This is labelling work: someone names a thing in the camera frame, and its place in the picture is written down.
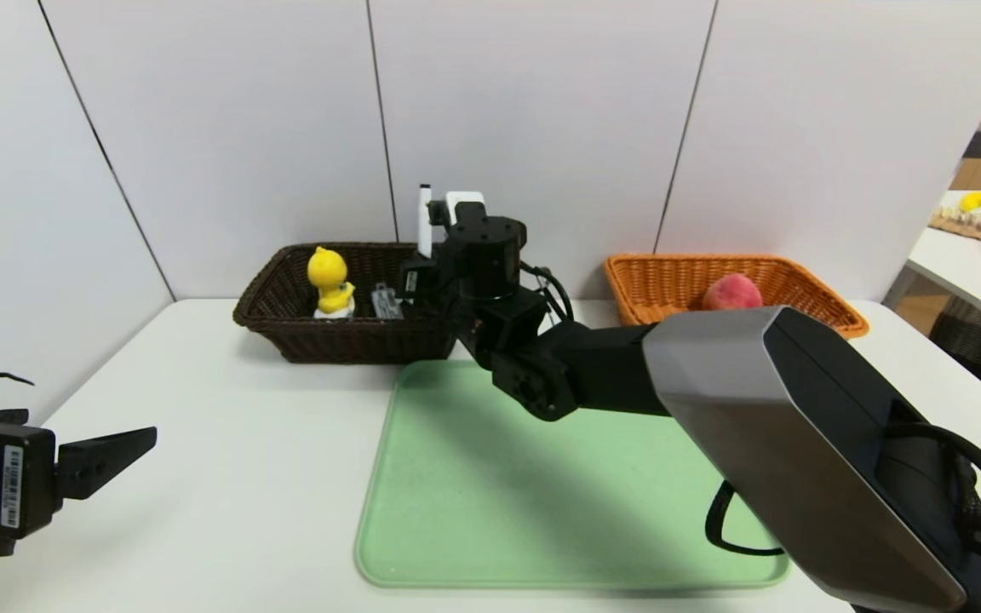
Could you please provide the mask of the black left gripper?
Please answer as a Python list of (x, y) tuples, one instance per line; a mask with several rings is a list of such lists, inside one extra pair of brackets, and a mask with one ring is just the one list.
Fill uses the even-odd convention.
[(158, 439), (145, 427), (62, 444), (47, 428), (0, 423), (0, 538), (19, 540), (47, 526), (58, 500), (87, 500)]

